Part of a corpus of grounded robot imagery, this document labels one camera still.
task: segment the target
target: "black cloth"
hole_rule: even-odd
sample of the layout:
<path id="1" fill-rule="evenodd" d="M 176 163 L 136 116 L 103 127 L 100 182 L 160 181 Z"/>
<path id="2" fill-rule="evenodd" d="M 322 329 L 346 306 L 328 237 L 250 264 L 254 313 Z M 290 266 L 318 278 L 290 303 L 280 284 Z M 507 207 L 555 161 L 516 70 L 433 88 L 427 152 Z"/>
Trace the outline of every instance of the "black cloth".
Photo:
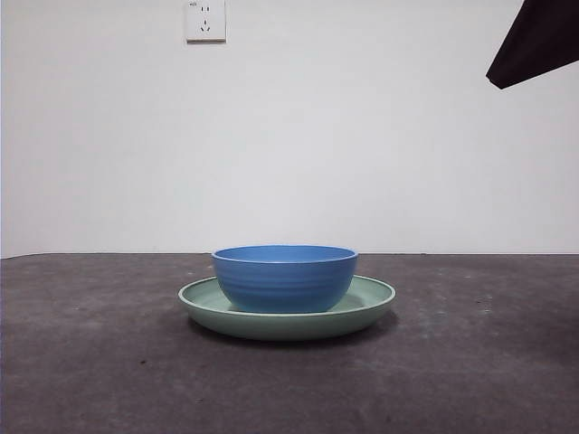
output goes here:
<path id="1" fill-rule="evenodd" d="M 579 0 L 526 0 L 487 77 L 504 89 L 577 60 Z"/>

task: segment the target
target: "gray concrete floor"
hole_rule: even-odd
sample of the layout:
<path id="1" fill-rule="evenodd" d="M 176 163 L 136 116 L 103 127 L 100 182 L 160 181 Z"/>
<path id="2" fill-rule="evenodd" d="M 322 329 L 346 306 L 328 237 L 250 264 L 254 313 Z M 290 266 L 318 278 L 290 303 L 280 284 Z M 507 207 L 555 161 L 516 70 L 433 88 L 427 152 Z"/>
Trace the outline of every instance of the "gray concrete floor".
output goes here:
<path id="1" fill-rule="evenodd" d="M 176 299 L 207 255 L 2 261 L 2 432 L 579 432 L 579 256 L 363 255 L 394 312 L 308 343 Z"/>

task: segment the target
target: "outlet faceplate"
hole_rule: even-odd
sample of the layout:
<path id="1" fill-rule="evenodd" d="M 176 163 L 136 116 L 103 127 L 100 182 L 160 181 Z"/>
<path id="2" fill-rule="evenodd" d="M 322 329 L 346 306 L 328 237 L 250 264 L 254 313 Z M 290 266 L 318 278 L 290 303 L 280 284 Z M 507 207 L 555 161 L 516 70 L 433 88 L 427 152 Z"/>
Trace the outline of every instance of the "outlet faceplate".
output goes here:
<path id="1" fill-rule="evenodd" d="M 187 42 L 225 41 L 225 0 L 191 0 L 185 5 Z"/>

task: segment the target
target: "bowl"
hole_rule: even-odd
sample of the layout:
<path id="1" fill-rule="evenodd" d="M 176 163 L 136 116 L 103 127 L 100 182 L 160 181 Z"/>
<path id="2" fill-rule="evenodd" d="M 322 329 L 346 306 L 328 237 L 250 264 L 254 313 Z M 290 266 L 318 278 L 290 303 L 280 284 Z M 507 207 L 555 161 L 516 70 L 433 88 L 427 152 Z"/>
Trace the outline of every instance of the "bowl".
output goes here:
<path id="1" fill-rule="evenodd" d="M 351 249 L 262 245 L 216 251 L 215 274 L 225 296 L 256 313 L 325 312 L 346 294 L 356 267 Z"/>

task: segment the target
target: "plate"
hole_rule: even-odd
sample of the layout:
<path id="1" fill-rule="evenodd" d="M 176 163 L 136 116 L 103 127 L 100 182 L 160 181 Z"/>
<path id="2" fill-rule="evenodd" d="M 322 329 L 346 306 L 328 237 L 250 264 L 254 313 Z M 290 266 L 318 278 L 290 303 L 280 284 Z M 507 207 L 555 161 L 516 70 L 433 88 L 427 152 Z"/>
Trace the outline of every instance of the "plate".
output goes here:
<path id="1" fill-rule="evenodd" d="M 354 276 L 342 300 L 327 312 L 242 312 L 225 297 L 217 278 L 185 285 L 179 299 L 193 320 L 215 332 L 261 341 L 304 341 L 345 335 L 373 324 L 391 305 L 395 290 L 374 278 Z"/>

